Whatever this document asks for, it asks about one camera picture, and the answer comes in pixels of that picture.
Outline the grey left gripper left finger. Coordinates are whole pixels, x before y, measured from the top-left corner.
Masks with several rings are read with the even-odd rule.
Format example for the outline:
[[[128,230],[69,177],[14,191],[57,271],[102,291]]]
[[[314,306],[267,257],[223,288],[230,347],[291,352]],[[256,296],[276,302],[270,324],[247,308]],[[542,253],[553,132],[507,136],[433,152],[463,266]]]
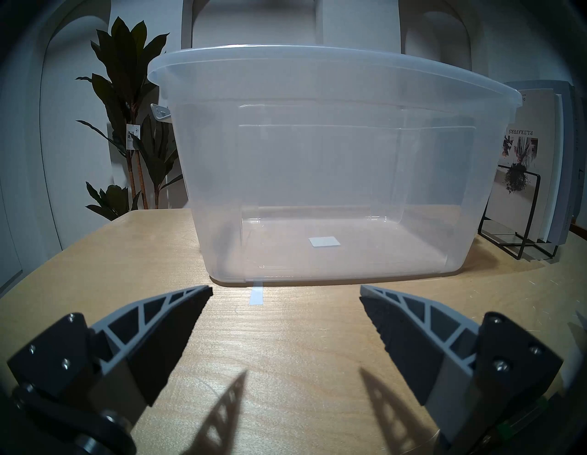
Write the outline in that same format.
[[[136,454],[131,430],[183,355],[212,287],[122,306],[88,326],[69,313],[7,361],[11,399],[66,454]]]

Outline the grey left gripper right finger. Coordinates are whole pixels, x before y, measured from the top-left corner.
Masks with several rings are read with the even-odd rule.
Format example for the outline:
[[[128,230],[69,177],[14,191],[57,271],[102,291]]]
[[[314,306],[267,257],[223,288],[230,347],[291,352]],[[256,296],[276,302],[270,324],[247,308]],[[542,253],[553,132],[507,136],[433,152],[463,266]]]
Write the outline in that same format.
[[[495,311],[481,324],[440,302],[373,285],[360,301],[439,430],[439,454],[489,454],[542,414],[563,359]]]

